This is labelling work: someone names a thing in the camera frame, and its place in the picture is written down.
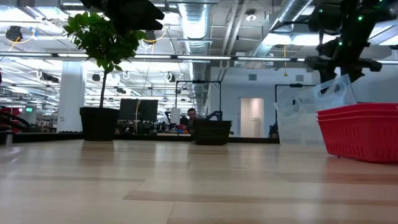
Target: plant stem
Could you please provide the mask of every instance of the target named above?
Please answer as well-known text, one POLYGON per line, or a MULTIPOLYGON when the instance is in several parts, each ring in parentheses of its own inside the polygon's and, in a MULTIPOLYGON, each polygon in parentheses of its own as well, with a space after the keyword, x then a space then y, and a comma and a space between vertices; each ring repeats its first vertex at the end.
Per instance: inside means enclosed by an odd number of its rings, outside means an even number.
POLYGON ((99 108, 104 107, 104 94, 105 94, 106 75, 107 74, 108 73, 104 72, 104 80, 102 81, 101 99, 99 100, 99 108))

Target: clear plastic bin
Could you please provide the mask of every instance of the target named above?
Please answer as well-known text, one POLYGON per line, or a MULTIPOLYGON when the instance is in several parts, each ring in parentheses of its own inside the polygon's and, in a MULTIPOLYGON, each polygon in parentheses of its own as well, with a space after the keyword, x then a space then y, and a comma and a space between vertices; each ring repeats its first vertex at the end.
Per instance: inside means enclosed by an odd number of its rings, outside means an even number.
POLYGON ((335 78, 274 103, 282 145, 324 146, 317 112, 356 104, 348 75, 335 78))

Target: white column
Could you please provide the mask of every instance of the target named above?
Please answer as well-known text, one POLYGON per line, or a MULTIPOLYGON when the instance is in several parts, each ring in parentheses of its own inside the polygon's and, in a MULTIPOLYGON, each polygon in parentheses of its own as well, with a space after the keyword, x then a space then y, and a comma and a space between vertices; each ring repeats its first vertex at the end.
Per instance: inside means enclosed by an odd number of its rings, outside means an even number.
POLYGON ((63 62, 57 132, 83 130, 80 108, 85 105, 86 76, 82 62, 63 62))

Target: computer monitor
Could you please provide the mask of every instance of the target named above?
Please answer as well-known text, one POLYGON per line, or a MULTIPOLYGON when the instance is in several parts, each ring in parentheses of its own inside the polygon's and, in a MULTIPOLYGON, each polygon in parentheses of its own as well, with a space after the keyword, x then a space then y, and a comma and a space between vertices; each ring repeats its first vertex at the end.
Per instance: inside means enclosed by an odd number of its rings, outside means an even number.
MULTIPOLYGON (((141 100, 138 109, 138 120, 156 121, 158 100, 141 100)), ((120 101, 119 119, 135 120, 137 99, 122 99, 120 101)))

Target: black basket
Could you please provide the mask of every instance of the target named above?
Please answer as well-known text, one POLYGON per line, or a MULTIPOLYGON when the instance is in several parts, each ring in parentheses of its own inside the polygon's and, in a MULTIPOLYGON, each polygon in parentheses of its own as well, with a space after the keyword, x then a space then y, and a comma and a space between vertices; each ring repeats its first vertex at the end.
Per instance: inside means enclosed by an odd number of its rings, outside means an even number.
POLYGON ((195 120, 195 144, 222 146, 228 142, 232 121, 195 120))

